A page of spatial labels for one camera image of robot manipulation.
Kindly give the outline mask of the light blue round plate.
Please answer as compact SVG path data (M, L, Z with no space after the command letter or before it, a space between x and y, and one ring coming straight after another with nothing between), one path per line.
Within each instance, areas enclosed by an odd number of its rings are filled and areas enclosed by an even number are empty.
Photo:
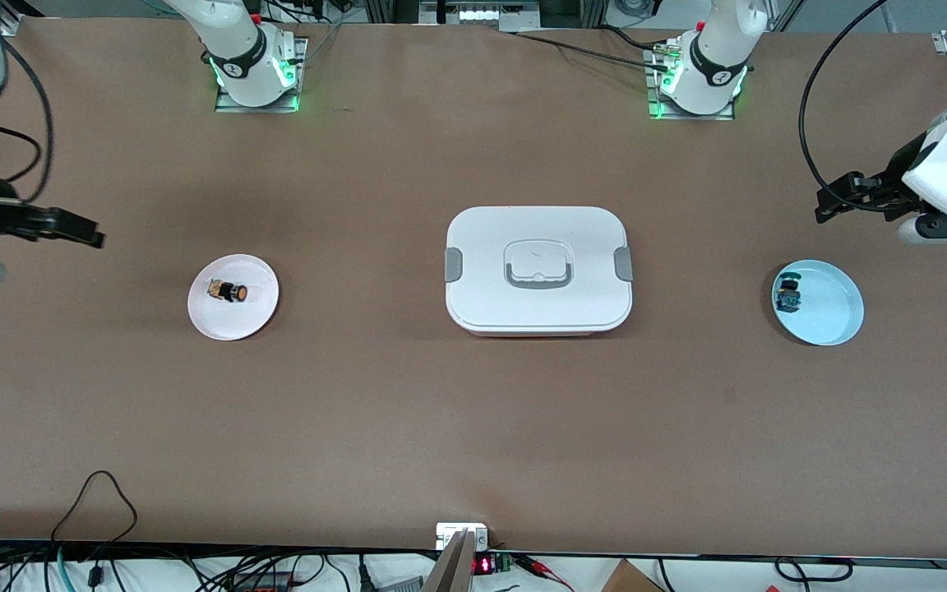
M769 303L779 325L805 344L837 346L852 340L863 325L865 307L856 282L837 266L823 260L797 260L779 270L801 274L801 310L778 313L774 310L774 290Z

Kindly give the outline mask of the white round plate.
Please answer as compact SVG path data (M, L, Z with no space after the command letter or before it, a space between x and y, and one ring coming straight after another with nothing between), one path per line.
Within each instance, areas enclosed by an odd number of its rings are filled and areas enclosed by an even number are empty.
M225 280L248 288L244 303L226 303L207 295L210 280ZM204 266L187 296L187 313L194 327L212 340L245 340L267 325L279 303L277 274L259 257L233 254Z

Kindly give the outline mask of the metal rack with lit strip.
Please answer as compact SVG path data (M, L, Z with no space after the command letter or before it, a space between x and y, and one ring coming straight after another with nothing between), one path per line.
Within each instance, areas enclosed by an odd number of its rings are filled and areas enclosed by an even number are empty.
M480 25L499 31L541 30L537 0L420 0L418 24Z

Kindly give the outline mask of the brown cardboard box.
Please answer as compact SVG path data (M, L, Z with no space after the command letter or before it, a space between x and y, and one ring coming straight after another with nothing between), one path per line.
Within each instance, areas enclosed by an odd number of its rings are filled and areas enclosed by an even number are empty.
M620 559L610 576L605 581L600 592L667 592L661 585L646 576L642 570L627 561Z

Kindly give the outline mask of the small white control box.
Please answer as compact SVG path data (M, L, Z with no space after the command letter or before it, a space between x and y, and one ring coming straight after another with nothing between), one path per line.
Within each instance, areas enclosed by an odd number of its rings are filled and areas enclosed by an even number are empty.
M483 522L437 522L435 550L443 551L450 543L450 539L459 532L474 532L476 539L476 551L478 553L486 552L489 549L490 531Z

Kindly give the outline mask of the red clip lead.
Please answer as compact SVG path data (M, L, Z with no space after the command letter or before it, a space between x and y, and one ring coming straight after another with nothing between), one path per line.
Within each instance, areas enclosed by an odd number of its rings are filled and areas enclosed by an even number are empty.
M558 576L552 569L549 569L545 563L534 561L530 556L518 553L511 554L511 558L512 562L518 566L519 569L526 571L531 576L556 582L558 585L563 585L568 592L575 592L575 589L572 588L564 578Z

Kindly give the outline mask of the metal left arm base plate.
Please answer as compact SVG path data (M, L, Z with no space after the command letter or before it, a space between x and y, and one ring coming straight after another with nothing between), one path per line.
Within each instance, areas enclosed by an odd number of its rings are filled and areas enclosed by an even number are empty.
M645 82L647 89L648 113L651 118L661 120L733 120L734 104L741 91L740 84L734 86L724 109L717 113L692 113L681 108L674 98L663 90L674 86L683 72L677 46L656 44L652 49L643 50Z

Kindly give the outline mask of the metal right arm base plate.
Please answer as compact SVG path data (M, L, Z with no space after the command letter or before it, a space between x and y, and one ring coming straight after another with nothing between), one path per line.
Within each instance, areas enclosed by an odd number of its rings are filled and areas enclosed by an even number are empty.
M278 31L274 41L253 62L244 77L234 77L241 68L217 58L208 58L215 82L216 113L296 113L300 109L308 39Z

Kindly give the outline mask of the grey metal mount bar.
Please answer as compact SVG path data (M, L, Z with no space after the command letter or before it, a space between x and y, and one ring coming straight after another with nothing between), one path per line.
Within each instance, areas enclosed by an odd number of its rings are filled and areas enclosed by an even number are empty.
M470 592L477 542L477 529L452 533L420 592Z

